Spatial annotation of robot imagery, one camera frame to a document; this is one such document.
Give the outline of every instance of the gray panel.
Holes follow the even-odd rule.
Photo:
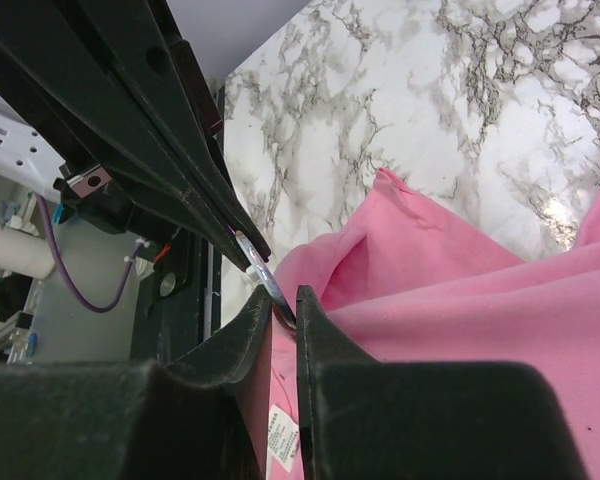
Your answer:
[[[137,238],[109,235],[72,218],[55,226],[67,270],[82,294],[98,306],[113,300]],[[38,335],[33,362],[127,360],[139,282],[132,272],[120,303],[98,314],[71,295],[57,269],[43,282],[37,297],[31,332]]]

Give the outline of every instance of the white label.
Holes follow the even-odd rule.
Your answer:
[[[280,407],[273,405],[269,410],[268,452],[278,460],[287,472],[291,472],[298,453],[300,431],[298,425]]]

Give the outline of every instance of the pink towel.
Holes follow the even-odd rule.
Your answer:
[[[340,233],[276,270],[288,299],[311,285],[381,361],[514,360],[553,386],[591,478],[600,480],[600,196],[570,252],[525,263],[388,170]],[[274,335],[271,404],[298,420],[295,344]],[[271,478],[303,478],[277,461]]]

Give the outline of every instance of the marble table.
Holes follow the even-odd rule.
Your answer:
[[[230,75],[225,114],[272,268],[339,230],[379,167],[553,255],[600,189],[600,0],[313,1]],[[252,288],[224,262],[224,322]]]

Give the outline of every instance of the cable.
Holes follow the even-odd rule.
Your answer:
[[[133,248],[131,255],[125,258],[127,265],[124,269],[124,273],[122,274],[122,278],[120,279],[120,284],[118,285],[118,290],[116,291],[116,295],[113,298],[113,301],[104,307],[98,307],[97,305],[89,302],[78,287],[76,287],[75,283],[71,279],[67,267],[65,267],[64,262],[62,261],[62,257],[60,256],[60,250],[58,249],[58,242],[56,241],[56,237],[53,234],[53,224],[51,223],[51,217],[49,216],[49,207],[47,206],[47,201],[40,195],[36,193],[36,199],[38,201],[38,207],[40,207],[40,214],[42,215],[42,224],[44,226],[44,233],[47,237],[47,243],[49,244],[49,248],[51,249],[51,256],[56,263],[56,267],[58,267],[58,271],[60,272],[60,276],[64,283],[67,285],[69,291],[73,294],[73,296],[80,302],[80,304],[88,310],[96,313],[106,313],[115,308],[120,302],[122,298],[122,292],[124,291],[124,287],[129,278],[129,274],[131,273],[131,268],[133,267],[133,262],[136,257],[142,250],[142,247],[146,246],[146,241],[142,239],[136,240],[136,246]]]

